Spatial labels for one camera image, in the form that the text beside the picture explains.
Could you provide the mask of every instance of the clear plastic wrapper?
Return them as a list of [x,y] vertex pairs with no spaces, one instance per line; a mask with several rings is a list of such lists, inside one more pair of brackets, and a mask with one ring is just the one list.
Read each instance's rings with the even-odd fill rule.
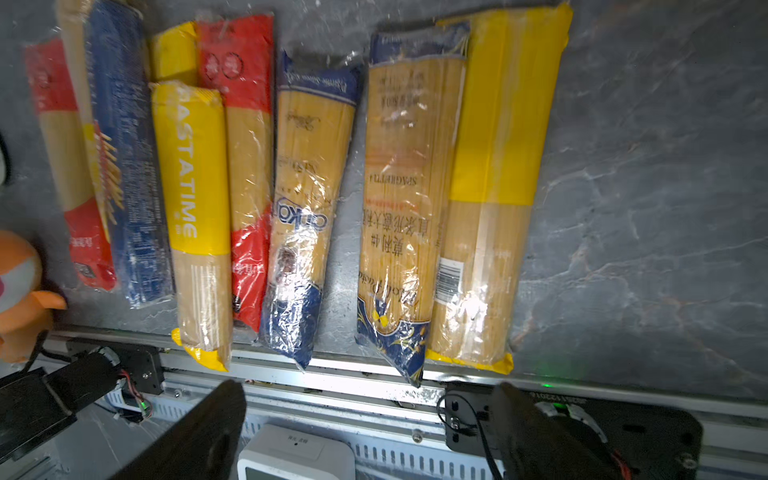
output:
[[101,182],[99,155],[94,136],[94,118],[91,108],[91,88],[88,85],[88,67],[85,62],[85,21],[91,13],[94,0],[55,0],[56,21],[61,29],[67,69],[78,103],[81,135],[85,142],[88,173],[91,175],[94,198],[104,235],[109,238],[107,214],[104,207],[104,186]]
[[182,345],[226,370],[232,342],[227,129],[216,90],[154,86],[152,113],[174,258]]
[[469,24],[371,41],[358,342],[422,379]]
[[80,281],[112,290],[114,268],[94,196],[64,45],[56,38],[25,49],[27,78],[58,202],[69,227],[69,254]]
[[277,163],[262,343],[310,363],[360,80],[357,68],[316,68],[283,54]]
[[174,293],[141,14],[97,0],[85,38],[114,269],[138,308]]
[[187,22],[169,28],[150,41],[152,81],[178,80],[197,86],[197,26]]
[[197,23],[200,86],[227,116],[234,317],[259,330],[270,249],[273,16]]
[[430,359],[512,369],[506,339],[572,15],[562,4],[445,21],[469,20],[472,35]]

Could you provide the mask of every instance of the screw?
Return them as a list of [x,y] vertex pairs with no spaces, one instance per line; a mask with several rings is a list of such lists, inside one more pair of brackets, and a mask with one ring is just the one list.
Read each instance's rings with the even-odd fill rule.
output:
[[677,462],[678,462],[678,463],[680,463],[680,464],[683,466],[683,468],[685,468],[686,470],[695,470],[695,469],[696,469],[696,467],[698,467],[698,466],[699,466],[699,462],[697,462],[697,461],[694,459],[694,456],[693,456],[693,455],[691,455],[691,454],[690,454],[690,453],[688,453],[688,452],[683,452],[683,453],[679,454],[679,455],[677,456],[676,460],[677,460]]

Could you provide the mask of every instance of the device screen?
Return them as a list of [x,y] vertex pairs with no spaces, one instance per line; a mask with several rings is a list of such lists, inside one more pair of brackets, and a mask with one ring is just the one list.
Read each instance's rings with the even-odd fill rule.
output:
[[246,480],[285,480],[283,477],[277,477],[271,473],[259,472],[252,468],[245,469]]

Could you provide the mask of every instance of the red label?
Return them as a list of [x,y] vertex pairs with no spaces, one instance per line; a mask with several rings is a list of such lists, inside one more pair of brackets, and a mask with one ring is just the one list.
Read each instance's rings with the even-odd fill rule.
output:
[[266,289],[271,210],[268,207],[256,225],[232,232],[232,310],[235,320],[246,323],[254,332],[261,324]]
[[82,283],[94,288],[112,290],[114,267],[109,243],[101,227],[96,199],[64,212],[69,226],[69,255]]
[[197,24],[200,85],[227,107],[272,113],[272,15]]
[[77,111],[72,81],[60,38],[30,45],[24,52],[27,79],[35,101],[35,111]]

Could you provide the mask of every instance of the blue logo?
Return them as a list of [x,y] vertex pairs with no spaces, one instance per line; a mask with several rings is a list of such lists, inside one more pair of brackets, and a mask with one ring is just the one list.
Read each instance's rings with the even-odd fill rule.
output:
[[320,232],[328,225],[328,217],[325,215],[313,214],[309,208],[295,204],[285,197],[275,202],[275,211],[277,219],[286,225],[293,225],[294,230],[312,227]]

